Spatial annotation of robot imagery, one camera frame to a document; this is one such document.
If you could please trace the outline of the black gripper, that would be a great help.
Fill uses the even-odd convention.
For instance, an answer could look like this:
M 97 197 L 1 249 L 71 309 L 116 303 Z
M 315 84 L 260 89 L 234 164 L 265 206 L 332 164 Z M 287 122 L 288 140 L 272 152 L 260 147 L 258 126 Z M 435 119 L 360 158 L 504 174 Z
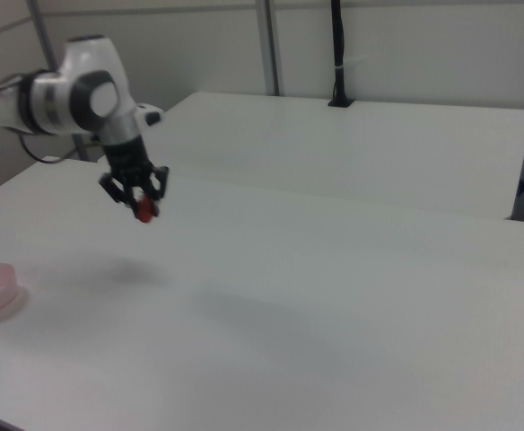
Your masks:
M 116 203 L 130 208 L 135 219 L 142 221 L 144 194 L 141 182 L 149 179 L 146 196 L 151 202 L 153 216 L 158 216 L 170 169 L 167 166 L 152 167 L 141 136 L 102 148 L 110 167 L 110 173 L 100 176 L 102 188 Z

